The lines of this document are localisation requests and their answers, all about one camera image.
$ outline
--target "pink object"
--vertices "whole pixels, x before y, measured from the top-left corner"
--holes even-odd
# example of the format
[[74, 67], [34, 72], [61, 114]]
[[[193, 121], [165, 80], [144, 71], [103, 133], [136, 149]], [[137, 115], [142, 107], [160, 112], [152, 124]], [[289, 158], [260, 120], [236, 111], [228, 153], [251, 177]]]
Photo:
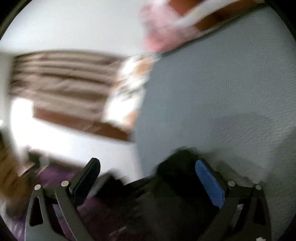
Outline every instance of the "pink object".
[[148, 4], [141, 10], [141, 17], [148, 30], [145, 42], [152, 52], [171, 51], [199, 35], [193, 26], [177, 26], [181, 16], [167, 4]]

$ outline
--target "black object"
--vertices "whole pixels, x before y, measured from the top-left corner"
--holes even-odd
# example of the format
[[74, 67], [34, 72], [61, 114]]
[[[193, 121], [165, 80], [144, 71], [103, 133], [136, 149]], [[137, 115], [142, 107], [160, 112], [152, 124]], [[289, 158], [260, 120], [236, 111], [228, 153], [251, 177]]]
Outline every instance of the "black object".
[[32, 0], [9, 0], [2, 3], [0, 8], [0, 39], [3, 37], [14, 18], [31, 1]]
[[284, 21], [294, 39], [296, 40], [296, 20], [292, 2], [289, 0], [264, 0], [270, 5]]
[[58, 204], [73, 234], [78, 240], [94, 240], [81, 221], [76, 207], [83, 204], [100, 173], [98, 159], [92, 158], [83, 171], [60, 187], [36, 186], [32, 193], [26, 218], [25, 240], [67, 241], [55, 215], [53, 204]]
[[[179, 161], [181, 164], [178, 165], [176, 161], [180, 157], [185, 156], [187, 159], [182, 160], [182, 162]], [[125, 196], [131, 197], [130, 194], [134, 192], [133, 187], [137, 187], [135, 189], [136, 194], [133, 195], [133, 197], [139, 201], [143, 213], [142, 216], [147, 226], [151, 229], [151, 233], [155, 235], [154, 240], [193, 240], [194, 235], [196, 235], [196, 237], [199, 237], [198, 241], [249, 241], [256, 240], [260, 237], [270, 241], [270, 218], [261, 186], [257, 186], [257, 188], [255, 186], [253, 188], [247, 188], [236, 184], [233, 186], [233, 183], [229, 186], [219, 173], [213, 171], [205, 160], [201, 160], [209, 173], [212, 174], [213, 180], [217, 181], [225, 191], [225, 204], [219, 210], [218, 207], [210, 203], [210, 199], [206, 195], [206, 190], [202, 186], [198, 186], [200, 181], [196, 178], [197, 176], [194, 174], [194, 171], [188, 172], [188, 170], [194, 168], [194, 163], [196, 163], [195, 157], [194, 154], [191, 154], [187, 150], [178, 151], [159, 165], [154, 177], [139, 180], [126, 186], [118, 184], [117, 180], [115, 180], [112, 175], [107, 175], [102, 179], [102, 184], [96, 184], [96, 196], [99, 198], [112, 197], [113, 199], [117, 199], [118, 197], [124, 198]], [[60, 206], [62, 214], [75, 240], [94, 240], [81, 221], [76, 206], [84, 202], [99, 172], [99, 160], [92, 158], [83, 171], [76, 174], [70, 182], [63, 182], [64, 186], [55, 188], [37, 186], [32, 193], [29, 204], [25, 240], [67, 240], [63, 236], [52, 204], [58, 204]], [[194, 206], [194, 202], [197, 201], [194, 199], [196, 196], [201, 198], [202, 202], [198, 201], [197, 205]], [[176, 217], [174, 219], [174, 215], [177, 210], [170, 209], [170, 205], [172, 204], [166, 202], [163, 197], [169, 197], [171, 203], [175, 201], [177, 201], [177, 203], [182, 203], [181, 207], [183, 208], [187, 208], [187, 205], [193, 207], [193, 209], [197, 208], [198, 215], [208, 213], [209, 218], [204, 219], [206, 220], [206, 226], [200, 226], [203, 220], [197, 220], [196, 223], [193, 222], [183, 225], [185, 230], [182, 230], [180, 228], [182, 227], [180, 221], [177, 221], [177, 224], [175, 224]], [[168, 208], [164, 209], [162, 208], [164, 205], [160, 207], [160, 204], [165, 204]], [[244, 204], [244, 206], [236, 225], [232, 228], [230, 223], [236, 212], [237, 205], [239, 204]], [[187, 217], [190, 221], [193, 216], [188, 214]], [[172, 219], [171, 223], [173, 226], [162, 226], [163, 229], [160, 229], [159, 226], [155, 225], [162, 220], [168, 220], [168, 218]], [[182, 216], [179, 216], [179, 218], [180, 220], [186, 221]], [[192, 230], [191, 226], [195, 227], [198, 231], [190, 234], [189, 232]], [[186, 238], [182, 236], [184, 234], [190, 234], [191, 236]]]
[[0, 216], [0, 237], [1, 241], [17, 241], [13, 234], [10, 232], [2, 217]]
[[292, 219], [291, 223], [283, 233], [283, 235], [278, 239], [278, 241], [290, 241], [295, 240], [296, 237], [296, 215]]

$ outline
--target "white wall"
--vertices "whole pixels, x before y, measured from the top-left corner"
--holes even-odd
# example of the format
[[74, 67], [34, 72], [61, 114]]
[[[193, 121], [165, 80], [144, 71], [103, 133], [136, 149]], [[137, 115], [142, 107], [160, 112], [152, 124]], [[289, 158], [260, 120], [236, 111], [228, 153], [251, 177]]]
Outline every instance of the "white wall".
[[144, 51], [144, 0], [33, 0], [9, 26], [0, 52], [82, 49], [132, 55]]
[[7, 95], [7, 86], [10, 78], [12, 60], [12, 55], [0, 53], [0, 128], [8, 126], [9, 102]]
[[[144, 0], [33, 0], [0, 41], [0, 52], [79, 49], [121, 55], [144, 52], [139, 11]], [[11, 131], [20, 151], [39, 149], [85, 165], [91, 157], [134, 181], [143, 176], [136, 145], [93, 136], [32, 118], [32, 103], [17, 98]]]
[[15, 98], [11, 108], [11, 131], [20, 156], [26, 148], [85, 166], [92, 158], [101, 162], [101, 172], [116, 169], [128, 182], [143, 177], [136, 145], [95, 136], [33, 118], [33, 103]]

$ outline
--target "textured wall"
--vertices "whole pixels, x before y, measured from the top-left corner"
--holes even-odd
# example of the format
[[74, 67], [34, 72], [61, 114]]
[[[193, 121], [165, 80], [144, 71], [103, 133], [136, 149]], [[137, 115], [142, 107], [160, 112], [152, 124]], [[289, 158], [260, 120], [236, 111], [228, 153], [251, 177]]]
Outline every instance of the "textured wall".
[[225, 178], [265, 182], [276, 240], [296, 212], [296, 43], [280, 17], [257, 10], [162, 58], [136, 141], [145, 175], [194, 146]]

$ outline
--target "brown striped fabric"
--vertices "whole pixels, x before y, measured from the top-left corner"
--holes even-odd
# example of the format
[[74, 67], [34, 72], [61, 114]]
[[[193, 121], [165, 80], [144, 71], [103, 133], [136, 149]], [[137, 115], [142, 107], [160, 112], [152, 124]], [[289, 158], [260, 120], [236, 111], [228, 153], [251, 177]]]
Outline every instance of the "brown striped fabric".
[[10, 93], [34, 101], [34, 116], [116, 139], [128, 135], [100, 123], [125, 57], [78, 51], [43, 51], [15, 58]]

